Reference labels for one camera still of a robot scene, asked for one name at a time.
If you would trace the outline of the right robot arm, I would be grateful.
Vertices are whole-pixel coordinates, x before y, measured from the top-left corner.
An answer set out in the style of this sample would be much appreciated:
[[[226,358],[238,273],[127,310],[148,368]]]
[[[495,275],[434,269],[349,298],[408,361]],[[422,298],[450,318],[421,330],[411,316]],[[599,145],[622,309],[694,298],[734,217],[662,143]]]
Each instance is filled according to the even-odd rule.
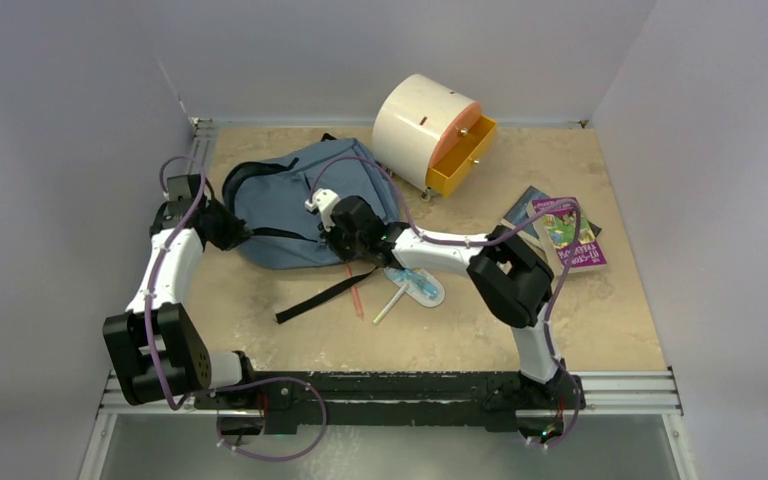
[[[317,190],[305,207],[319,215],[326,243],[342,259],[468,278],[511,330],[524,399],[536,407],[583,406],[580,380],[566,369],[549,326],[554,273],[517,233],[498,225],[488,234],[441,234],[386,222],[363,198],[341,198],[329,189]]]

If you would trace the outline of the blue backpack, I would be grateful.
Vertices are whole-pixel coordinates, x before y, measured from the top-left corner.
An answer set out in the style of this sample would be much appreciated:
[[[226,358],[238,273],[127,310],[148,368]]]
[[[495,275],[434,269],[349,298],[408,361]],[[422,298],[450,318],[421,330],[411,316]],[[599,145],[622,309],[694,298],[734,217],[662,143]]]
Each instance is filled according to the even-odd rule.
[[[311,193],[326,188],[341,198],[357,195],[384,222],[400,219],[390,181],[356,138],[322,139],[282,157],[244,162],[226,176],[224,205],[252,237],[239,245],[247,260],[271,270],[316,268],[342,262],[322,237],[321,217],[307,211]]]

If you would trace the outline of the purple children's book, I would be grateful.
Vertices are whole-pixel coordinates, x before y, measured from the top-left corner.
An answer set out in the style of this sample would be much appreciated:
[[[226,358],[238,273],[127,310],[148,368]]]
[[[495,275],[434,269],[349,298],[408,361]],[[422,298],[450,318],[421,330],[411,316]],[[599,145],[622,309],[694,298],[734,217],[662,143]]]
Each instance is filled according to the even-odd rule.
[[[578,214],[575,202],[575,197],[540,198],[528,206],[530,213],[536,213],[532,225],[556,276],[566,264],[570,274],[599,270],[608,264],[591,224],[584,214]]]

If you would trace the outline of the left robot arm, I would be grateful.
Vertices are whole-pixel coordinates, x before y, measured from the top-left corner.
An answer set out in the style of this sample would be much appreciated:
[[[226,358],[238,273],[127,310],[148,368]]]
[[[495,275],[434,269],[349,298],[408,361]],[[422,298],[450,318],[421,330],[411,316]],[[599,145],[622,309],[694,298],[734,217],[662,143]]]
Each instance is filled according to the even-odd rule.
[[[133,406],[166,400],[178,409],[186,396],[215,390],[232,408],[247,408],[258,395],[250,360],[241,351],[209,351],[185,303],[206,246],[228,251],[250,233],[213,199],[203,176],[174,176],[166,186],[137,293],[102,328],[122,394]]]

